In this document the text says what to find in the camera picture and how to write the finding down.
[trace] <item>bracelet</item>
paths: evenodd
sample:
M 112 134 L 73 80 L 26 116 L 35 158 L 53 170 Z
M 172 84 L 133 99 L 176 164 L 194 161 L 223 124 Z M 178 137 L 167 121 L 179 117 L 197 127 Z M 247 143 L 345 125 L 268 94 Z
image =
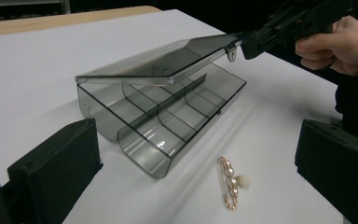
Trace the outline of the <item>bracelet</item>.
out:
M 225 157 L 220 157 L 218 163 L 220 184 L 223 191 L 225 205 L 228 209 L 234 210 L 237 208 L 238 204 L 238 186 L 243 188 L 249 186 L 250 179 L 247 175 L 235 176 L 231 162 Z

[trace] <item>finger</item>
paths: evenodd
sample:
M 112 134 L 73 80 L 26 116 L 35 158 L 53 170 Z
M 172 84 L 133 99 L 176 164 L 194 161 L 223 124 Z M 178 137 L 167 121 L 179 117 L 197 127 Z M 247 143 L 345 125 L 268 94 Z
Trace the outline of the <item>finger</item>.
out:
M 331 24 L 331 33 L 334 33 L 334 32 L 336 32 L 338 30 L 342 20 L 344 20 L 344 19 L 341 19 L 341 20 L 336 21 L 333 24 Z
M 322 49 L 337 49 L 345 46 L 346 38 L 339 38 L 341 33 L 316 34 L 301 38 L 296 42 L 298 52 L 315 52 Z
M 333 51 L 330 49 L 322 49 L 315 52 L 300 52 L 296 50 L 296 54 L 302 58 L 306 58 L 313 61 L 324 60 L 334 56 Z
M 334 64 L 334 59 L 333 58 L 327 58 L 324 60 L 309 60 L 309 59 L 305 59 L 303 58 L 301 60 L 301 64 L 305 67 L 308 67 L 311 70 L 320 70 L 320 69 L 324 69 L 325 67 L 330 67 L 331 65 Z

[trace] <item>hand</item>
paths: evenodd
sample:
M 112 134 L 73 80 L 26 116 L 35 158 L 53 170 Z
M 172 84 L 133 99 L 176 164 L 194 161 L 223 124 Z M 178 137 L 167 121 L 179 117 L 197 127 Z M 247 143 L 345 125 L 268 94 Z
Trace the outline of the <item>hand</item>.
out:
M 358 76 L 358 20 L 352 16 L 332 25 L 331 34 L 317 34 L 296 42 L 301 64 L 312 70 L 328 66 L 349 76 Z

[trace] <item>white table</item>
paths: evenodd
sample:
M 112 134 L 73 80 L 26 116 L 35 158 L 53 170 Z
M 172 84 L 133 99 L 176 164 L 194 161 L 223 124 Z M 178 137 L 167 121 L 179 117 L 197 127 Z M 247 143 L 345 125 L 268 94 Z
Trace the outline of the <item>white table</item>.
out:
M 178 39 L 222 32 L 178 10 L 0 35 L 0 184 L 7 167 L 83 119 L 75 76 Z M 168 175 L 147 175 L 99 135 L 104 167 L 64 223 L 335 224 L 343 216 L 296 172 L 301 122 L 337 121 L 336 86 L 267 53 L 215 62 L 248 83 Z M 225 208 L 216 160 L 250 176 Z

